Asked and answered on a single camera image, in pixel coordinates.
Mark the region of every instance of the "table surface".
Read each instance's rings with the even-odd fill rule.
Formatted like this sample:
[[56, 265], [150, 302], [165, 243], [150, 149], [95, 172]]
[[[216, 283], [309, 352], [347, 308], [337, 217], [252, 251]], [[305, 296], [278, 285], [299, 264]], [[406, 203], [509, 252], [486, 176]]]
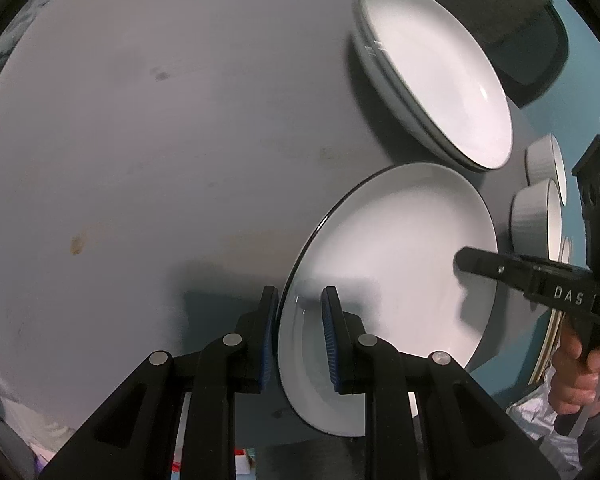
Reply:
[[[155, 349], [229, 332], [280, 290], [325, 213], [391, 164], [436, 160], [376, 95], [353, 0], [55, 0], [0, 76], [0, 374], [77, 427]], [[500, 251], [536, 134], [463, 174]], [[475, 367], [542, 313], [498, 288]], [[239, 446], [315, 434], [275, 387]]]

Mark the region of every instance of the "person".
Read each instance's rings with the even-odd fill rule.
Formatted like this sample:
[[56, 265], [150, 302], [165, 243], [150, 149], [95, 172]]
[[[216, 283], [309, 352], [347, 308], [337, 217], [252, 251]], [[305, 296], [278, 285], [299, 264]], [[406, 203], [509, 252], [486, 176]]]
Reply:
[[596, 385], [600, 380], [600, 346], [589, 353], [586, 364], [580, 361], [582, 343], [566, 317], [560, 329], [560, 346], [552, 364], [555, 374], [551, 381], [549, 404], [559, 415], [576, 413], [581, 406], [595, 402], [591, 416], [600, 413], [600, 397]]

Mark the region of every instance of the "white plate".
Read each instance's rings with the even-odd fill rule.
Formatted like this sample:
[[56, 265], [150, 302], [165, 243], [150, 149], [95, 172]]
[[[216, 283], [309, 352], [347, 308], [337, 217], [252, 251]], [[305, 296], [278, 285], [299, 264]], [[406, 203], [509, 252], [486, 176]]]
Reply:
[[325, 433], [365, 433], [364, 396], [339, 396], [330, 381], [320, 312], [327, 285], [368, 332], [401, 352], [444, 350], [468, 363], [496, 283], [455, 269], [465, 246], [497, 251], [480, 194], [449, 168], [390, 168], [340, 201], [302, 250], [281, 300], [278, 368], [300, 417]]
[[467, 166], [502, 167], [513, 141], [507, 99], [464, 26], [434, 0], [358, 0], [357, 12], [362, 36], [426, 134]]

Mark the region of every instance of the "metal pin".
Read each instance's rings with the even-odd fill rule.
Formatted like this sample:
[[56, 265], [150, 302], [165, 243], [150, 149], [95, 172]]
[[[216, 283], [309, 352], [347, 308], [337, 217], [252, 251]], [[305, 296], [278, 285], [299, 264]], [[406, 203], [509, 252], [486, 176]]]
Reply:
[[448, 365], [451, 362], [451, 356], [443, 351], [433, 352], [431, 358], [433, 362], [439, 365]]
[[231, 332], [222, 338], [222, 342], [227, 346], [236, 346], [242, 342], [242, 336], [235, 332]]
[[358, 342], [362, 346], [373, 346], [378, 342], [378, 338], [373, 334], [362, 334], [358, 337]]
[[149, 356], [149, 362], [154, 366], [160, 366], [165, 364], [168, 358], [169, 356], [167, 355], [167, 352], [158, 351]]

